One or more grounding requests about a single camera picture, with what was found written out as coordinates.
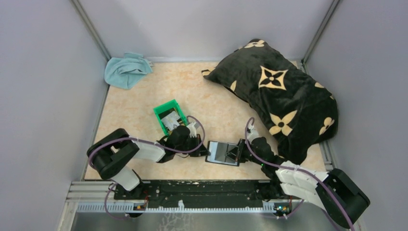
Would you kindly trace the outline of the black card holder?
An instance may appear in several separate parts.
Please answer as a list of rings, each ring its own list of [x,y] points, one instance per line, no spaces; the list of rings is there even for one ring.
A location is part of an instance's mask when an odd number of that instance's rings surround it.
[[[209,141],[207,144],[209,155],[205,158],[205,162],[238,167],[240,165],[239,161],[229,161],[225,158],[228,144],[232,143]]]

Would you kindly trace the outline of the white gold VIP card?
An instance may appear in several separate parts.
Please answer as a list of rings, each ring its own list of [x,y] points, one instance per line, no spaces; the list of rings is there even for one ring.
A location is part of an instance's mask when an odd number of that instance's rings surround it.
[[[171,111],[169,114],[161,118],[161,122],[169,131],[173,131],[181,125],[182,120],[176,111]]]

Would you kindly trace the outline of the green plastic bin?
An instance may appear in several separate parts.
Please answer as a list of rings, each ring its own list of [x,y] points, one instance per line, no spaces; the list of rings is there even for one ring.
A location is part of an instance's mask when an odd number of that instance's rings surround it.
[[[165,135],[170,135],[178,126],[189,124],[175,99],[155,107],[153,111]]]

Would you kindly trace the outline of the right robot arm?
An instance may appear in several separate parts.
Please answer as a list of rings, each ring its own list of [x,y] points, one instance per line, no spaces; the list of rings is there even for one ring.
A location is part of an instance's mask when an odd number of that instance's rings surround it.
[[[370,206],[367,195],[342,170],[308,170],[275,155],[264,137],[241,139],[224,151],[234,165],[253,162],[270,179],[274,196],[298,197],[316,205],[337,225],[351,229]]]

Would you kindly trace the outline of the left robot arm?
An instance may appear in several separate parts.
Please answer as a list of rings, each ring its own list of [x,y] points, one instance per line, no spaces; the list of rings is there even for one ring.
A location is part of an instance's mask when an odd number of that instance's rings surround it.
[[[147,191],[136,171],[127,167],[131,159],[165,163],[176,154],[201,157],[209,155],[209,151],[194,128],[181,125],[155,142],[133,138],[125,129],[118,128],[86,152],[89,165],[98,172],[100,178],[115,184],[118,193],[115,199],[118,200],[140,199]]]

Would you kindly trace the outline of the black floral pillow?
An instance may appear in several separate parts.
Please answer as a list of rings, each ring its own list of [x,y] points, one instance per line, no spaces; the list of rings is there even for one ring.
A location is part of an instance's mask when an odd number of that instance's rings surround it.
[[[336,135],[334,95],[262,39],[250,40],[201,74],[248,103],[277,141],[278,154],[295,164],[305,161],[313,144]]]

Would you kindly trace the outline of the light blue cloth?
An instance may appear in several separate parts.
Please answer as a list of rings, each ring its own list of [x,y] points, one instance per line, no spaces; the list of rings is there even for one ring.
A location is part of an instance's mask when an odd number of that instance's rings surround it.
[[[153,64],[138,53],[126,52],[122,58],[112,57],[106,64],[104,81],[110,86],[130,90],[146,75]]]

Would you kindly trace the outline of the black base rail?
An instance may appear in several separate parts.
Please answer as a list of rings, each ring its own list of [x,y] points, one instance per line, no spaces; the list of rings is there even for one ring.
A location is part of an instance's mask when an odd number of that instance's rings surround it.
[[[270,180],[150,180],[126,191],[118,185],[116,200],[142,200],[148,208],[257,208],[264,202],[286,201],[279,184]]]

